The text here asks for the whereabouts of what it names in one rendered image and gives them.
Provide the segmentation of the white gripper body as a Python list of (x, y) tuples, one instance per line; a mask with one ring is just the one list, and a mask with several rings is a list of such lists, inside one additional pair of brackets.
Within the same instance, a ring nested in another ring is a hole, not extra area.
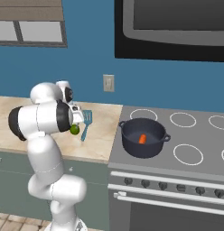
[(81, 110), (77, 110), (73, 112), (73, 123), (79, 124), (84, 122), (84, 115)]

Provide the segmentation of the blue spatula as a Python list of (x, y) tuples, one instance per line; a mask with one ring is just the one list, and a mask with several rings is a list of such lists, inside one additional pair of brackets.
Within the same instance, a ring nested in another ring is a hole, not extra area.
[(89, 126), (92, 124), (92, 111), (91, 110), (83, 110), (82, 111), (83, 118), (84, 118), (84, 131), (81, 135), (81, 141), (84, 142), (87, 136), (87, 131)]

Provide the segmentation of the dark grey pot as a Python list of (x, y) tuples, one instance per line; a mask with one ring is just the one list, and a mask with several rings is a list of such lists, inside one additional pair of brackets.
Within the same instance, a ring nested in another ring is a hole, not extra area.
[[(136, 158), (153, 158), (163, 149), (163, 144), (171, 140), (162, 124), (149, 118), (134, 118), (121, 121), (122, 144), (124, 149)], [(146, 143), (140, 144), (139, 137), (146, 134)]]

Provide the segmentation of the grey-green drawer front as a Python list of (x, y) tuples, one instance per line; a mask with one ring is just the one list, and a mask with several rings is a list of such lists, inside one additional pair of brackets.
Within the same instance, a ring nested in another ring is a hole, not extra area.
[(83, 178), (88, 183), (107, 185), (107, 165), (96, 162), (64, 160), (64, 172)]
[(0, 171), (33, 175), (33, 168), (26, 154), (0, 152)]

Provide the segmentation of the grey-green cupboard door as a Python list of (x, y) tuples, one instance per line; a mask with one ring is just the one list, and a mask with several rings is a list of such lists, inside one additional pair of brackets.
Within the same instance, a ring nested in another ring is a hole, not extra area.
[[(50, 201), (28, 193), (28, 174), (0, 171), (0, 212), (51, 221)], [(109, 231), (108, 191), (105, 184), (87, 183), (87, 195), (76, 205), (87, 227)]]

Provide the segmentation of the grey framed window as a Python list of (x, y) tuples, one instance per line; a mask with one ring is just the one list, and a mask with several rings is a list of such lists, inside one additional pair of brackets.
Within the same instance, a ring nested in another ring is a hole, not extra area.
[(62, 0), (0, 0), (0, 46), (66, 48)]

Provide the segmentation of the grey stove with hob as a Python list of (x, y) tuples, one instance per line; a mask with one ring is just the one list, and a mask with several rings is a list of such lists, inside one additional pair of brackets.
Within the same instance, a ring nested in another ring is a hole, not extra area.
[[(224, 196), (218, 198), (214, 193), (224, 190), (224, 114), (124, 106), (119, 123), (140, 117), (161, 123), (171, 140), (155, 157), (136, 158), (124, 149), (117, 129), (108, 163), (108, 190), (133, 198), (224, 210)], [(132, 184), (126, 185), (125, 178), (132, 178)], [(149, 180), (150, 186), (144, 188), (141, 180)], [(166, 182), (167, 189), (161, 190), (160, 182)], [(178, 184), (186, 190), (178, 191)], [(205, 193), (197, 194), (197, 187)]]

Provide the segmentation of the black microwave oven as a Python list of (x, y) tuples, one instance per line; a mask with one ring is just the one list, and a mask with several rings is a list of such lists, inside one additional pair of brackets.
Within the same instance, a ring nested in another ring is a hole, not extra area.
[(114, 0), (115, 57), (224, 62), (224, 0)]

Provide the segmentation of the grey oven door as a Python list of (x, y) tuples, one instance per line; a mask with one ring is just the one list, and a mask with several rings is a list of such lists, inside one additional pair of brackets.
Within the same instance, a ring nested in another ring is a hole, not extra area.
[(224, 231), (224, 216), (123, 201), (109, 190), (109, 231)]

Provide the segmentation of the beige wall switch plate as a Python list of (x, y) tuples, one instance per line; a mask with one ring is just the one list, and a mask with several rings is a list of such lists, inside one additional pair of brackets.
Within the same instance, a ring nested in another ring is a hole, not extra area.
[(115, 91), (115, 79), (113, 75), (103, 75), (103, 89), (105, 92)]

